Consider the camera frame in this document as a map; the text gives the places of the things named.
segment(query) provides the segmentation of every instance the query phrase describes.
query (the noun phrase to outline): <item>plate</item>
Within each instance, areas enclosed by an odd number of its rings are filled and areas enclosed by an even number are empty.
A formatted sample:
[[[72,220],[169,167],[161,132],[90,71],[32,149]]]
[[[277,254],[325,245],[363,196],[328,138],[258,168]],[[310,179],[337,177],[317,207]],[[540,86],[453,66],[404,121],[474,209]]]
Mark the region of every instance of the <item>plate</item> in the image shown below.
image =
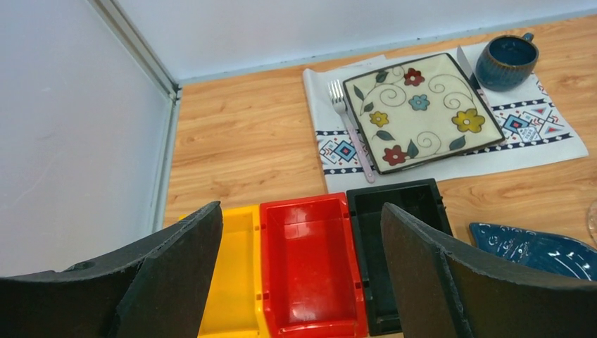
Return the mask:
[[[581,280],[597,280],[597,251],[585,243],[547,232],[470,223],[477,248],[526,265]]]
[[[380,68],[343,86],[381,174],[504,140],[491,111],[448,53]]]

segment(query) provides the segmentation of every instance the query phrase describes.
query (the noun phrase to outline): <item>green leaf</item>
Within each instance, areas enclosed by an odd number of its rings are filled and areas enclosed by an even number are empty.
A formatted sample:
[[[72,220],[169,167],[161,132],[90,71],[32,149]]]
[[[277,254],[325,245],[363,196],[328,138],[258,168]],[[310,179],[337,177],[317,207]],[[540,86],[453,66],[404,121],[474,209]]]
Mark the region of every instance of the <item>green leaf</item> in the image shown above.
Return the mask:
[[[383,81],[386,80],[387,76],[388,76],[388,72],[379,72],[377,74],[377,76],[375,77],[375,82],[377,82],[377,83],[383,83]]]
[[[394,137],[391,136],[391,134],[385,130],[379,130],[375,134],[377,135],[377,137],[379,137],[380,139],[383,139],[384,141],[391,141],[394,139]]]
[[[450,143],[450,150],[460,149],[460,148],[464,147],[465,145],[466,145],[466,140],[465,140],[465,137],[462,136],[462,137],[459,137],[459,138],[453,140]]]
[[[406,149],[406,154],[410,158],[415,158],[419,154],[419,149],[415,145],[415,142],[413,142],[412,140],[408,144],[408,148]]]
[[[368,105],[366,105],[366,106],[363,108],[363,110],[364,110],[364,111],[366,111],[366,112],[370,112],[370,111],[372,111],[372,110],[373,110],[373,102],[370,102]]]
[[[357,86],[354,86],[354,88],[356,97],[358,97],[361,101],[364,100],[365,97],[363,96],[363,92]]]

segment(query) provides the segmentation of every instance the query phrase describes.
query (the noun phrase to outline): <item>black bin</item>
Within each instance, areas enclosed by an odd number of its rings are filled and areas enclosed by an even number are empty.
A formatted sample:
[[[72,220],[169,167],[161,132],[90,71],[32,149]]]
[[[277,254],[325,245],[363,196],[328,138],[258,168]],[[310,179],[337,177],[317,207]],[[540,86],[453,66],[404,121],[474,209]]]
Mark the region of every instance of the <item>black bin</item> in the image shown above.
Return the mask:
[[[353,236],[363,280],[369,334],[401,332],[389,277],[380,221],[384,203],[392,203],[432,227],[452,235],[435,180],[348,190]]]

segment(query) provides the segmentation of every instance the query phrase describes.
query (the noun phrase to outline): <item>white cloth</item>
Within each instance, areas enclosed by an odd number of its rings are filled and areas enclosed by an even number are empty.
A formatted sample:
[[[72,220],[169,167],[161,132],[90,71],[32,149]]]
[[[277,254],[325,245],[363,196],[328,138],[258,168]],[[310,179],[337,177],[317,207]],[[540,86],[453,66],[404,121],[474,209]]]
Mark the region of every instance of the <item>white cloth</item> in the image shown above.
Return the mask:
[[[464,46],[468,61],[475,66],[485,44]],[[456,49],[440,51],[456,58]],[[328,192],[434,178],[448,180],[529,168],[588,156],[578,134],[564,120],[535,74],[509,92],[484,89],[494,116],[507,137],[507,143],[481,151],[454,156],[399,173],[379,175],[375,183],[365,179],[341,118],[334,112],[327,95],[327,83],[396,63],[440,52],[386,60],[378,56],[369,60],[323,73],[311,69],[303,72],[303,81],[318,151]]]

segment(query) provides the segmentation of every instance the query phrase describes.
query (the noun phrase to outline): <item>red bin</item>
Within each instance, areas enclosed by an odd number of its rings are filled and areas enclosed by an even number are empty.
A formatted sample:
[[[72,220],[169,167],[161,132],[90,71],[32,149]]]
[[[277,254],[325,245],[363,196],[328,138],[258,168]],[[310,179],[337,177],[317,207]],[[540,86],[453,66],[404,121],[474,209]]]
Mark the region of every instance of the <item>red bin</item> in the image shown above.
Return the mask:
[[[365,337],[344,193],[260,205],[263,310],[272,337]]]

